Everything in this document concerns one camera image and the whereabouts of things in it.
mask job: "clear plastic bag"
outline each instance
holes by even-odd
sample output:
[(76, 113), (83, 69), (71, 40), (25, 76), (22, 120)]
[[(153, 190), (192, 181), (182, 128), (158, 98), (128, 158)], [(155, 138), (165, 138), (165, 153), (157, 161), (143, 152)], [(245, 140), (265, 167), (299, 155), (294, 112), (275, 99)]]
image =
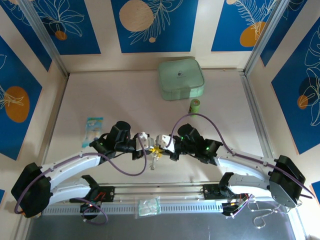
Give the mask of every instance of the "clear plastic bag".
[(88, 117), (85, 125), (85, 137), (82, 142), (82, 148), (88, 147), (95, 138), (100, 137), (103, 120), (103, 117)]
[(159, 197), (150, 199), (140, 199), (137, 201), (135, 211), (135, 218), (145, 218), (161, 213), (160, 199)]

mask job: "gray surface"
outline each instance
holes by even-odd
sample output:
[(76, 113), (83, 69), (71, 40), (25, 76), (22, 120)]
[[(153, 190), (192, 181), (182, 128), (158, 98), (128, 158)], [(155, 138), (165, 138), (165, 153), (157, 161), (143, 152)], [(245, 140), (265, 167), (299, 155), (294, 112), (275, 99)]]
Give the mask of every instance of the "gray surface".
[[(259, 203), (261, 209), (270, 204)], [(84, 223), (80, 216), (42, 216), (32, 220), (27, 240), (294, 240), (286, 214), (265, 217), (266, 227), (257, 229), (245, 207), (235, 219), (221, 213), (163, 214), (135, 219), (133, 215), (110, 215), (107, 225)], [(94, 221), (102, 221), (99, 216)]]

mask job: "yellow clip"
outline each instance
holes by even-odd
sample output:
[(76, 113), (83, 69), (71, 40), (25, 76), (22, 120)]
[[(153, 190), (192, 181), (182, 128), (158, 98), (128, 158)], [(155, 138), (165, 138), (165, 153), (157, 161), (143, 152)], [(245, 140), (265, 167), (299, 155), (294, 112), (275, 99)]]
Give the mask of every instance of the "yellow clip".
[(161, 153), (163, 152), (163, 150), (161, 150), (159, 148), (159, 146), (155, 146), (151, 151), (152, 151), (153, 154), (155, 154), (156, 157), (158, 157), (158, 158), (162, 157)]

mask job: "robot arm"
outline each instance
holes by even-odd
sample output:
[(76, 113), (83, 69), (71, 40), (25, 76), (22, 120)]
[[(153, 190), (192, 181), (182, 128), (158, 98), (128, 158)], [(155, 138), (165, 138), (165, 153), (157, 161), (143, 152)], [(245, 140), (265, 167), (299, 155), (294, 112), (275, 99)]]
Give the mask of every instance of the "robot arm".
[[(279, 159), (266, 158), (236, 149), (230, 149), (232, 151), (230, 152), (222, 142), (204, 139), (190, 124), (181, 126), (177, 132), (179, 136), (173, 136), (174, 141), (170, 145), (168, 145), (169, 136), (160, 135), (156, 140), (156, 145), (163, 150), (162, 154), (169, 155), (171, 160), (179, 160), (180, 155), (191, 155), (204, 164), (229, 167), (248, 174), (226, 172), (218, 186), (213, 186), (213, 190), (206, 189), (205, 198), (209, 196), (208, 199), (212, 200), (220, 199), (221, 195), (230, 197), (249, 193), (256, 196), (271, 196), (276, 202), (289, 208), (297, 206), (302, 187), (296, 182), (303, 185), (306, 178), (290, 158), (282, 155)], [(259, 160), (263, 164), (249, 159)], [(283, 172), (293, 176), (296, 182)]]
[[(22, 198), (20, 206), (25, 216), (27, 218), (35, 216), (48, 205), (63, 200), (71, 199), (71, 202), (77, 202), (74, 198), (84, 198), (95, 202), (112, 202), (115, 192), (114, 187), (99, 186), (88, 175), (82, 176), (79, 181), (61, 182), (86, 169), (105, 163), (107, 160), (101, 157), (102, 155), (112, 159), (116, 157), (116, 152), (121, 152), (132, 154), (132, 160), (139, 159), (143, 157), (142, 146), (147, 155), (154, 152), (153, 148), (156, 147), (159, 153), (168, 155), (173, 161), (179, 160), (180, 155), (191, 155), (204, 164), (231, 167), (249, 174), (238, 175), (233, 172), (227, 172), (219, 184), (204, 185), (203, 195), (206, 200), (234, 199), (238, 198), (242, 193), (255, 194), (257, 196), (265, 196), (267, 194), (284, 206), (290, 208), (297, 206), (302, 188), (289, 177), (283, 175), (283, 173), (270, 167), (270, 164), (277, 166), (303, 184), (305, 182), (304, 176), (293, 162), (285, 156), (280, 156), (279, 159), (263, 158), (234, 149), (232, 149), (231, 153), (223, 147), (221, 142), (204, 139), (190, 124), (185, 124), (179, 128), (179, 136), (172, 136), (173, 141), (170, 145), (168, 143), (171, 137), (168, 135), (157, 136), (155, 143), (145, 133), (139, 136), (136, 134), (131, 139), (130, 129), (131, 127), (128, 123), (124, 121), (117, 122), (110, 133), (103, 134), (90, 144), (90, 147), (94, 148), (97, 153), (86, 153), (88, 149), (85, 149), (71, 158), (66, 158), (70, 160), (66, 164), (61, 165), (65, 161), (63, 159), (41, 167), (38, 167), (35, 163), (27, 165), (11, 190), (16, 200), (21, 197), (25, 188), (35, 178), (46, 171), (48, 173), (35, 181)], [(264, 164), (249, 161), (235, 155), (235, 153), (260, 159)]]

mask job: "mint green bag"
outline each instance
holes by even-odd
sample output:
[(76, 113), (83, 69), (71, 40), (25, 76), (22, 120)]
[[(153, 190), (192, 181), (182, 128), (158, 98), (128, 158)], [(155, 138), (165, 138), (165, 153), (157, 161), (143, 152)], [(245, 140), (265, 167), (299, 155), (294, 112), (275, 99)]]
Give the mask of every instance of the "mint green bag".
[(205, 78), (194, 59), (162, 62), (158, 66), (159, 86), (164, 100), (178, 100), (201, 96)]

